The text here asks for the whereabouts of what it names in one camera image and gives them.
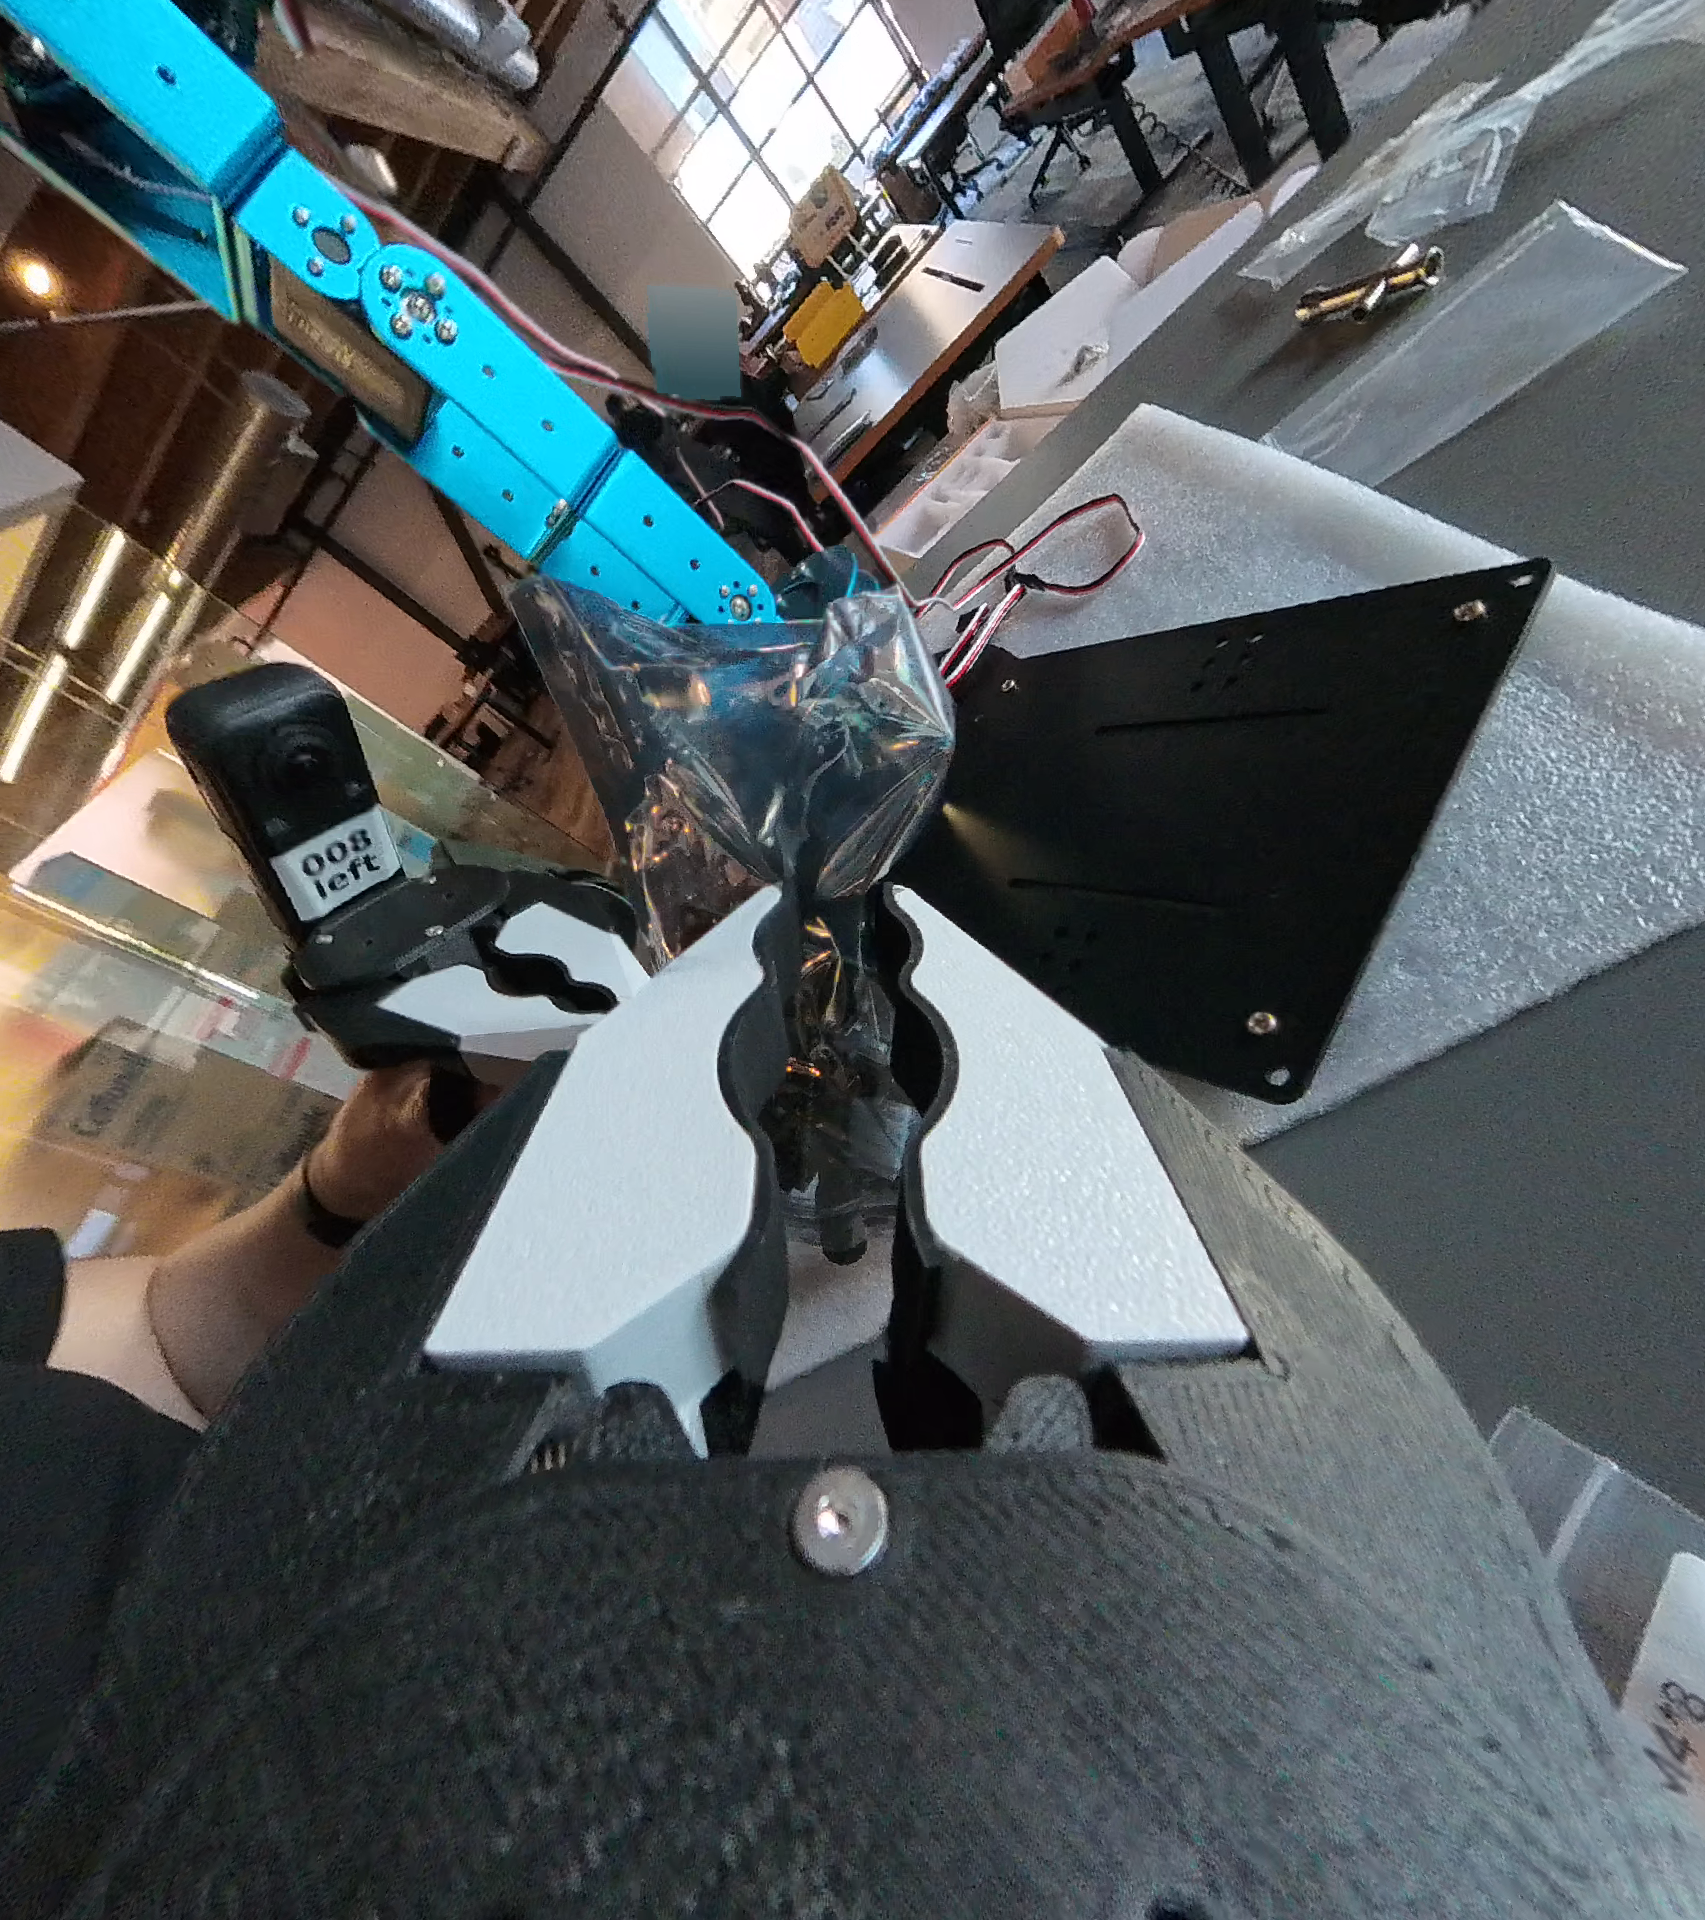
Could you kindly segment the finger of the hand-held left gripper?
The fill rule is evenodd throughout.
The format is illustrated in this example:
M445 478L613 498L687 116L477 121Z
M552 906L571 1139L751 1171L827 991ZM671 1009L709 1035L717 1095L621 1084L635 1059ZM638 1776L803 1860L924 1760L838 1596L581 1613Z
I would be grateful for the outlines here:
M462 1014L462 1053L571 1053L649 983L616 930L551 901L503 912L474 944L487 1001Z

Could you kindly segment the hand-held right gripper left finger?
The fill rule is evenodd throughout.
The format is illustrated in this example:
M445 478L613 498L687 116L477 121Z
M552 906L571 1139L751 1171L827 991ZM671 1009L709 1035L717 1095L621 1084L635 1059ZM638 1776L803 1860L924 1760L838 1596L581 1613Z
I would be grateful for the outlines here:
M799 962L789 892L765 887L576 1045L426 1338L433 1369L758 1417L789 1306L766 1113Z

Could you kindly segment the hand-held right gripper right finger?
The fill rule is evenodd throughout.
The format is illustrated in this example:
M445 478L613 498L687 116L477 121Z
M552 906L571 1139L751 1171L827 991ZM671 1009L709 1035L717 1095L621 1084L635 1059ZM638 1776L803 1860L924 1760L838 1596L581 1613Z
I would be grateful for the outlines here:
M996 1417L1026 1380L1251 1356L1105 1042L899 889L899 1392Z

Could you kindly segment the silver plastic parts bag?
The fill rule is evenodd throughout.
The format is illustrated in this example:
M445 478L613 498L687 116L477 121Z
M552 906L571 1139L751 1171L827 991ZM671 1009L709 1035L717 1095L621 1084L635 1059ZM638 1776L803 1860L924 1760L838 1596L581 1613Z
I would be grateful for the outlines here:
M900 592L824 601L816 556L791 601L810 619L671 627L606 595L527 576L510 597L610 829L651 972L751 895L799 925L789 1067L769 1139L795 1228L853 1266L896 1200L907 1096L871 901L939 801L957 716Z

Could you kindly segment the person's left forearm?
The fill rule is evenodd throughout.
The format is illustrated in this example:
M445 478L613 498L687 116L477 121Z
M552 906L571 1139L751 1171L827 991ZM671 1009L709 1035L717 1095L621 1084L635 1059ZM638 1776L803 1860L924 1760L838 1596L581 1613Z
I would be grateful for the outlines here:
M290 1174L164 1256L71 1261L48 1367L204 1430L339 1256L311 1236L302 1172Z

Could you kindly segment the person's left hand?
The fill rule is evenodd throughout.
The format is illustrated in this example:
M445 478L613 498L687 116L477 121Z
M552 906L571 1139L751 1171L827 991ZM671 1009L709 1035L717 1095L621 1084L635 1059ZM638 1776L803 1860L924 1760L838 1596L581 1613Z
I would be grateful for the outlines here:
M305 1156L311 1199L369 1222L502 1096L500 1087L428 1062L366 1073Z

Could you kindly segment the background wooden table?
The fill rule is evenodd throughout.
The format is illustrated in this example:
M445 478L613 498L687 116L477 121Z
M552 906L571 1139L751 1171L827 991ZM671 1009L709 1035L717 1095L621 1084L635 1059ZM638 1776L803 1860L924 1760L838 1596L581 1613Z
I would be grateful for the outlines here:
M905 473L944 432L954 384L1049 297L1064 246L1053 222L954 220L909 227L919 244L820 367L792 360L792 432L856 502Z

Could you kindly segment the white foam sheet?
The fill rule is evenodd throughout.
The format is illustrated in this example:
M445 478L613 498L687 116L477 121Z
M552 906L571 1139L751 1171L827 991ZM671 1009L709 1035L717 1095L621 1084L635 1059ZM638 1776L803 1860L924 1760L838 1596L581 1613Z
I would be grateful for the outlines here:
M1137 408L892 883L1241 1141L1705 922L1705 628Z

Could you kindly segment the white cardboard box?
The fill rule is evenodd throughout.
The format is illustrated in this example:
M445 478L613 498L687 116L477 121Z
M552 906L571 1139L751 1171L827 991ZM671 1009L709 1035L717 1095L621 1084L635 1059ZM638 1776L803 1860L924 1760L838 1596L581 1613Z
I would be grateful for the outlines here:
M994 348L1001 420L1072 410L1248 246L1257 197L1195 208L1098 256Z

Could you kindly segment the large office windows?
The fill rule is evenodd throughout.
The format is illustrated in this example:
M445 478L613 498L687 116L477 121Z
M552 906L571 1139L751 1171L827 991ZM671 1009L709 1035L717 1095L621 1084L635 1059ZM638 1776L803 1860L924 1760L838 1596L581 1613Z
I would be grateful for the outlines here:
M743 276L827 171L871 187L924 81L885 3L659 3L604 103Z

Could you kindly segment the scattered small clear parts bags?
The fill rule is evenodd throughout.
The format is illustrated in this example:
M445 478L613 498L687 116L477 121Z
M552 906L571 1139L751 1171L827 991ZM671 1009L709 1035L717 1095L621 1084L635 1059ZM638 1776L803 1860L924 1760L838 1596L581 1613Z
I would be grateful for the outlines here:
M1296 276L1369 214L1457 261L1404 318L1304 329L1311 386L1260 443L1382 488L1532 408L1495 462L1572 573L1540 612L1444 854L1389 938L1376 1001L1414 1038L1373 1078L1705 925L1705 5L1574 5L1537 71L1441 95L1246 281Z

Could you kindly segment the black metal base plate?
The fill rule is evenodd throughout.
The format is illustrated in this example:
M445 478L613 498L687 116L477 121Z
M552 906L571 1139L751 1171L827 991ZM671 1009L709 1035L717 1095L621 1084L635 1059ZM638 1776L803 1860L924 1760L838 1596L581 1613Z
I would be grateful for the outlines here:
M1298 1103L1553 578L989 647L894 879L1105 1042Z

